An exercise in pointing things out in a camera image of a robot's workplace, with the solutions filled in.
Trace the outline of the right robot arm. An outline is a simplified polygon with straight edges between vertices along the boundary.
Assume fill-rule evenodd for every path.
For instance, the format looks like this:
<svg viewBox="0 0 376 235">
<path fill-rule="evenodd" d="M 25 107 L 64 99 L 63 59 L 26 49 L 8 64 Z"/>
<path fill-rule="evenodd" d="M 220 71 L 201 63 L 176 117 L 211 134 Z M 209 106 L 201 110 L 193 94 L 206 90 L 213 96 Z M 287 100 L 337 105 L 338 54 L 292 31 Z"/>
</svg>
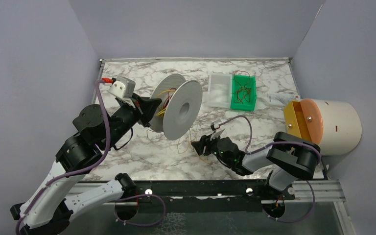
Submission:
<svg viewBox="0 0 376 235">
<path fill-rule="evenodd" d="M 285 132 L 277 132 L 272 142 L 252 152 L 240 150 L 230 138 L 221 138 L 217 132 L 203 135 L 191 146 L 199 156 L 214 155 L 221 164 L 240 176 L 276 165 L 277 169 L 269 174 L 266 184 L 279 192 L 297 179 L 312 180 L 322 157 L 318 145 Z"/>
</svg>

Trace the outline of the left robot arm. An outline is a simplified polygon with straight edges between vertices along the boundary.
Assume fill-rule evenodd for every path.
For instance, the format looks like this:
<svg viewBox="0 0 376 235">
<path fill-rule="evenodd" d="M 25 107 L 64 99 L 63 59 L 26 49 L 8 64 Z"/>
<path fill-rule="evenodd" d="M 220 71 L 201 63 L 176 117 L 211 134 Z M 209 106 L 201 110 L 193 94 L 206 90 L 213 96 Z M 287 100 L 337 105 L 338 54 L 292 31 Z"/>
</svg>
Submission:
<svg viewBox="0 0 376 235">
<path fill-rule="evenodd" d="M 108 115 L 103 104 L 85 107 L 73 120 L 77 133 L 69 137 L 55 156 L 45 180 L 26 202 L 10 211 L 17 221 L 19 235 L 57 235 L 82 213 L 120 198 L 133 199 L 136 184 L 126 173 L 100 187 L 75 196 L 68 192 L 93 168 L 99 165 L 116 143 L 137 123 L 148 127 L 161 104 L 159 98 L 131 96 L 131 104 Z"/>
</svg>

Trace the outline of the white perforated filament spool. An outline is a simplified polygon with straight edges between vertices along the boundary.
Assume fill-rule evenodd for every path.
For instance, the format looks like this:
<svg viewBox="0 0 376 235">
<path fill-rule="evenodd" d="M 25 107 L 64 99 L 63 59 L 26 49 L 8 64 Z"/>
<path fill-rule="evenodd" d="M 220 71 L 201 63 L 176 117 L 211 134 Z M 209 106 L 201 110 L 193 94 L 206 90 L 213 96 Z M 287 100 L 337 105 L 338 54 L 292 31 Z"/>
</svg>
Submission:
<svg viewBox="0 0 376 235">
<path fill-rule="evenodd" d="M 198 81 L 186 80 L 176 73 L 164 78 L 150 97 L 162 99 L 150 121 L 150 129 L 173 141 L 193 125 L 201 108 L 203 91 Z"/>
</svg>

